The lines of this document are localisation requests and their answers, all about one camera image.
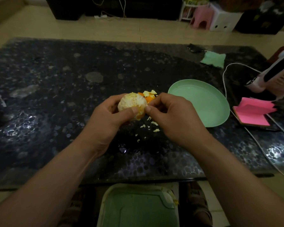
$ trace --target green cloth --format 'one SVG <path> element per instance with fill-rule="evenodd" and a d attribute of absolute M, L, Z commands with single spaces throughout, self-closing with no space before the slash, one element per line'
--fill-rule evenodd
<path fill-rule="evenodd" d="M 224 60 L 226 54 L 218 54 L 211 51 L 206 51 L 203 60 L 200 62 L 202 64 L 213 65 L 218 68 L 224 68 Z"/>

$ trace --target plastic stool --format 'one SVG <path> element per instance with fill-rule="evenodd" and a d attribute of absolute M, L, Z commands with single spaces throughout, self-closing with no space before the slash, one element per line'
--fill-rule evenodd
<path fill-rule="evenodd" d="M 199 28 L 200 26 L 203 26 L 203 23 L 205 23 L 205 28 L 208 30 L 210 28 L 213 15 L 214 10 L 209 5 L 198 6 L 193 14 L 190 24 L 193 25 L 193 28 Z"/>
<path fill-rule="evenodd" d="M 214 10 L 210 31 L 231 32 L 243 14 L 226 12 L 216 2 L 212 2 L 210 6 Z"/>

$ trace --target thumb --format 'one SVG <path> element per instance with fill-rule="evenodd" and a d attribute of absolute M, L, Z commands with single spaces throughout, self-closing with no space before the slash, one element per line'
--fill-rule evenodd
<path fill-rule="evenodd" d="M 156 121 L 160 126 L 162 126 L 162 119 L 164 113 L 160 112 L 156 107 L 153 106 L 146 106 L 144 107 L 145 112 L 152 118 L 152 120 Z"/>
<path fill-rule="evenodd" d="M 129 107 L 114 114 L 117 124 L 121 126 L 123 123 L 131 120 L 138 114 L 138 111 L 139 109 L 137 107 Z"/>

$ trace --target person's right arm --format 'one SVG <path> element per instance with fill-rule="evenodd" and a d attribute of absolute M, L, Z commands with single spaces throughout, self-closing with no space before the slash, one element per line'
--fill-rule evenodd
<path fill-rule="evenodd" d="M 284 200 L 212 137 L 191 102 L 162 93 L 145 111 L 198 161 L 231 226 L 284 226 Z"/>

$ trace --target pink stool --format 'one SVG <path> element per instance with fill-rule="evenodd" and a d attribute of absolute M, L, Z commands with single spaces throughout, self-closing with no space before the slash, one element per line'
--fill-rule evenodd
<path fill-rule="evenodd" d="M 214 13 L 214 10 L 209 5 L 201 5 L 195 10 L 190 24 L 196 29 L 203 27 L 209 30 Z"/>

